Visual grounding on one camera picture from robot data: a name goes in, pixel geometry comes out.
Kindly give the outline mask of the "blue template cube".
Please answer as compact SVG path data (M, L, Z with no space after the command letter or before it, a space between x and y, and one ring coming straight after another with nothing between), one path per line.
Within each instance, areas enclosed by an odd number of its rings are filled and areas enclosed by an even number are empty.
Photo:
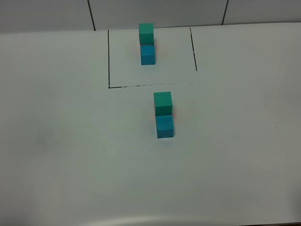
M156 63L155 46L140 46L141 65L154 65Z

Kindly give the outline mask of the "green template cube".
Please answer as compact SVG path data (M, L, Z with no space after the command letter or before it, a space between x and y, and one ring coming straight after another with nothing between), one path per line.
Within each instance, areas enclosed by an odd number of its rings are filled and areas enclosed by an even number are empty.
M153 45L154 44L153 23L139 24L139 42L140 42L140 45Z

